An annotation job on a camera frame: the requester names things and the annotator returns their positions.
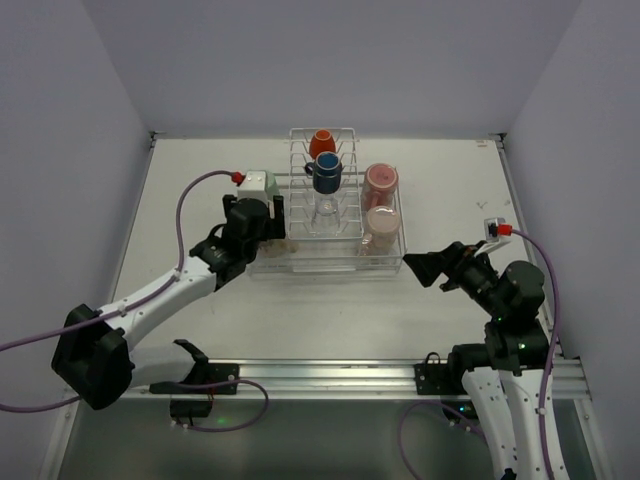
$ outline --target pink cup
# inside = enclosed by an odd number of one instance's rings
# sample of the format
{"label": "pink cup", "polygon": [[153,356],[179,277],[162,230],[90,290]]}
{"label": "pink cup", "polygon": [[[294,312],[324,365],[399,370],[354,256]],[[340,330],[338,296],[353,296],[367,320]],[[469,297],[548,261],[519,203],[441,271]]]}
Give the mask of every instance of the pink cup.
{"label": "pink cup", "polygon": [[393,194],[398,188],[398,172],[386,163],[367,168],[362,186],[362,209],[366,212],[378,206],[393,206]]}

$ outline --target white wall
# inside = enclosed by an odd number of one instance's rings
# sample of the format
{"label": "white wall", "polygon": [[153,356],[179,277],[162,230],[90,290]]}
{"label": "white wall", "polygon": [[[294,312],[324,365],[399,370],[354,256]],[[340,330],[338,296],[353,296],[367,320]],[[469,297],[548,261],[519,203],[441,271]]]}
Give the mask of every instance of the white wall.
{"label": "white wall", "polygon": [[513,123],[579,0],[84,0],[171,134],[477,137]]}
{"label": "white wall", "polygon": [[583,0],[507,137],[527,226],[558,270],[619,478],[640,471],[640,3]]}
{"label": "white wall", "polygon": [[[0,2],[0,343],[107,300],[148,137],[79,0]],[[0,356],[0,402],[59,400],[54,341]],[[0,413],[0,476],[34,478],[55,413]]]}

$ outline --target dish rack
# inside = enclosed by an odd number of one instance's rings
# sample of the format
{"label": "dish rack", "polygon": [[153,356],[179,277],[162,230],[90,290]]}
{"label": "dish rack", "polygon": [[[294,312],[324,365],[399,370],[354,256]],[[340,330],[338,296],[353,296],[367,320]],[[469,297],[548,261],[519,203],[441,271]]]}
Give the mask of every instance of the dish rack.
{"label": "dish rack", "polygon": [[331,233],[314,231],[311,220],[316,192],[304,166],[312,161],[309,143],[316,130],[293,128],[289,132],[289,172],[275,173],[285,200],[287,239],[267,242],[259,250],[256,260],[247,266],[248,273],[397,273],[407,249],[400,185],[391,205],[401,218],[396,241],[384,255],[362,255],[360,246],[364,228],[360,185],[364,173],[358,171],[358,139],[352,128],[328,129],[336,142],[336,153],[343,165],[341,186],[335,195],[340,226]]}

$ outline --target red connector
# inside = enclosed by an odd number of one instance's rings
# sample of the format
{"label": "red connector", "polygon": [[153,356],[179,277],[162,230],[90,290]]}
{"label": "red connector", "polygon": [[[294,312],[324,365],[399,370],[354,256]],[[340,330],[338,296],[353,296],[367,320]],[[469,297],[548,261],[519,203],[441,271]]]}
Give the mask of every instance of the red connector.
{"label": "red connector", "polygon": [[511,236],[511,232],[513,231],[513,227],[507,223],[503,223],[502,225],[498,225],[498,235],[504,235],[506,237]]}
{"label": "red connector", "polygon": [[231,174],[231,181],[235,183],[238,187],[242,185],[244,182],[245,176],[241,172],[233,172]]}

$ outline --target dark blue cup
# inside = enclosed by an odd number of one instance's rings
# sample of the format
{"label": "dark blue cup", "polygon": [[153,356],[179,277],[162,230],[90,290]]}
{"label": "dark blue cup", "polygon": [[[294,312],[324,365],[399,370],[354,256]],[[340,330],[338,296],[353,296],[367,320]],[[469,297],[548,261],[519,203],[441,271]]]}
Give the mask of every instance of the dark blue cup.
{"label": "dark blue cup", "polygon": [[331,195],[340,189],[342,164],[340,157],[335,153],[321,153],[315,162],[309,162],[304,166],[304,171],[313,177],[313,189],[316,192]]}

